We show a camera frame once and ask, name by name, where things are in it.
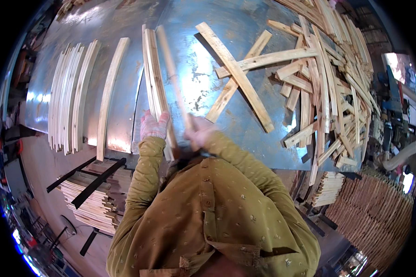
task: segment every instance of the mustard yellow sleeve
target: mustard yellow sleeve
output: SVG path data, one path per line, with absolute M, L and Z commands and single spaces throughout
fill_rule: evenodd
M 126 196 L 125 213 L 111 241 L 108 253 L 106 271 L 110 276 L 115 275 L 114 268 L 121 252 L 124 251 L 124 245 L 130 245 L 127 240 L 133 238 L 133 236 L 127 237 L 127 234 L 157 195 L 158 171 L 164 147 L 165 140 L 155 136 L 147 136 L 139 143 L 140 157 Z
M 312 269 L 317 268 L 320 257 L 319 243 L 294 207 L 294 202 L 281 179 L 251 153 L 238 147 L 222 132 L 216 131 L 211 135 L 204 148 L 211 154 L 232 164 L 274 202 L 291 229 L 300 250 L 304 252 L 309 266 Z

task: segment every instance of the pink glove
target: pink glove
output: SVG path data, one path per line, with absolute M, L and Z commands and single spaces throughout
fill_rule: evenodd
M 143 140 L 146 136 L 157 136 L 165 139 L 168 120 L 168 111 L 162 112 L 159 122 L 157 122 L 151 115 L 151 111 L 147 110 L 141 119 L 142 125 L 140 127 L 140 139 Z
M 195 142 L 199 147 L 204 147 L 208 138 L 219 128 L 205 117 L 194 117 L 193 123 L 196 131 L 186 129 L 184 138 Z

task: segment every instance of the concrete floor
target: concrete floor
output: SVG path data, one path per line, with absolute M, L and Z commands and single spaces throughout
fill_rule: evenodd
M 49 194 L 46 192 L 46 187 L 58 176 L 66 174 L 95 156 L 95 147 L 83 145 L 83 151 L 64 156 L 63 152 L 56 153 L 50 149 L 46 135 L 26 137 L 22 140 L 22 163 L 34 198 L 43 211 L 41 216 L 46 218 L 55 234 L 59 234 L 64 227 L 60 221 L 61 214 L 77 228 L 77 235 L 67 239 L 67 235 L 63 234 L 60 238 L 59 248 L 66 260 L 83 277 L 107 277 L 106 256 L 111 239 L 97 235 L 86 255 L 82 257 L 79 252 L 91 234 L 92 227 L 75 219 L 72 211 L 67 208 L 61 191 L 55 189 Z

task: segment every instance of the metal table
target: metal table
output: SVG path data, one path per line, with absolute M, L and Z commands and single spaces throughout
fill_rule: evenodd
M 94 39 L 102 49 L 91 75 L 86 97 L 84 137 L 96 145 L 98 114 L 106 74 L 117 43 L 130 37 L 131 44 L 119 69 L 108 117 L 107 145 L 111 150 L 138 153 L 140 118 L 149 108 L 143 72 L 141 26 L 154 29 L 164 25 L 186 107 L 196 116 L 205 116 L 222 91 L 228 78 L 219 80 L 214 72 L 221 63 L 195 26 L 203 21 L 214 30 L 236 60 L 244 58 L 257 37 L 266 29 L 273 36 L 262 54 L 293 49 L 296 37 L 274 30 L 267 19 L 286 25 L 300 24 L 297 14 L 273 0 L 224 1 L 152 1 L 92 0 L 74 8 L 60 22 L 54 21 L 38 55 L 27 97 L 25 124 L 47 132 L 50 87 L 60 52 L 67 43 L 87 45 Z M 161 72 L 176 138 L 182 147 L 184 123 L 172 85 L 167 78 L 165 62 L 159 48 Z M 282 83 L 274 72 L 283 64 L 252 70 L 248 79 L 268 111 L 275 130 L 267 134 L 241 92 L 236 91 L 217 120 L 221 129 L 242 149 L 250 151 L 270 168 L 310 170 L 311 159 L 302 162 L 307 148 L 285 148 L 284 138 L 299 131 L 299 103 L 294 113 L 285 109 L 287 100 L 280 94 Z M 328 160 L 320 168 L 338 171 Z

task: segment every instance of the shirt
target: shirt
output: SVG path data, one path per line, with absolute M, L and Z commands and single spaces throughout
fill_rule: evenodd
M 215 157 L 178 171 L 157 194 L 165 141 L 146 137 L 111 242 L 111 277 L 190 276 L 221 252 L 250 276 L 313 276 L 320 248 L 281 179 L 221 132 Z

